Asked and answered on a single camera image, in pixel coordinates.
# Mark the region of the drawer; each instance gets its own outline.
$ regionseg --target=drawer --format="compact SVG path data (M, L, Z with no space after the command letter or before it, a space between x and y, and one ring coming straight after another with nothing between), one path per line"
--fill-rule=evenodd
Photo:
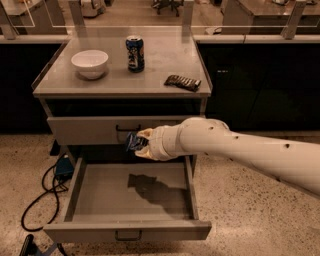
M59 145L123 144L129 131L176 125L190 116L49 117Z
M134 164L80 157L60 223L44 231L55 242L203 240L189 157Z
M201 98L46 99L53 116L199 115Z

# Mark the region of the bowl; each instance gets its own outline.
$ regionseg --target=bowl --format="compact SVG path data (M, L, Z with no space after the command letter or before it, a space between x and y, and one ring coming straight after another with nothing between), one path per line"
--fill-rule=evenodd
M108 54L103 51L87 50L75 54L71 62L82 76L97 79L107 71L108 58Z

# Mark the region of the can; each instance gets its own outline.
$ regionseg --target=can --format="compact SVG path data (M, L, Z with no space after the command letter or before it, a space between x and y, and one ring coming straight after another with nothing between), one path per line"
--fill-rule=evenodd
M138 73L144 69L144 45L140 36L128 36L126 40L128 50L128 69Z

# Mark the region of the desk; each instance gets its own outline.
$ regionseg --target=desk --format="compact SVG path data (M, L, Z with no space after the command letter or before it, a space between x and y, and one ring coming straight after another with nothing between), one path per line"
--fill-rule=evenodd
M125 39L131 34L144 40L141 73L127 69ZM71 66L71 57L87 49L110 55L109 73L101 79L83 79ZM165 86L172 74L200 79L199 91ZM197 213L195 158L138 159L125 153L123 143L128 130L175 125L203 114L211 88L189 30L78 30L34 91L75 165L62 221L47 225L45 232L55 242L205 239L211 223L200 221Z
M2 3L12 24L17 27L20 34L67 34L57 0L32 0L26 4L5 0Z
M294 1L281 6L272 0L224 0L223 34L280 34ZM307 5L297 33L319 34L320 5Z

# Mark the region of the terrazzo floor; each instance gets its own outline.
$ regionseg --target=terrazzo floor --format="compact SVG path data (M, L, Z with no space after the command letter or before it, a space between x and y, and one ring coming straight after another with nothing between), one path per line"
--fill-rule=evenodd
M319 137L298 139L319 143ZM48 134L0 135L0 255L18 255L29 234L20 218L57 160L49 156L53 141ZM194 183L200 219L212 222L206 240L63 244L67 255L320 255L318 198L215 156L199 156ZM45 224L54 209L53 197L46 197L29 212L27 226ZM42 251L52 244L43 231L34 237Z

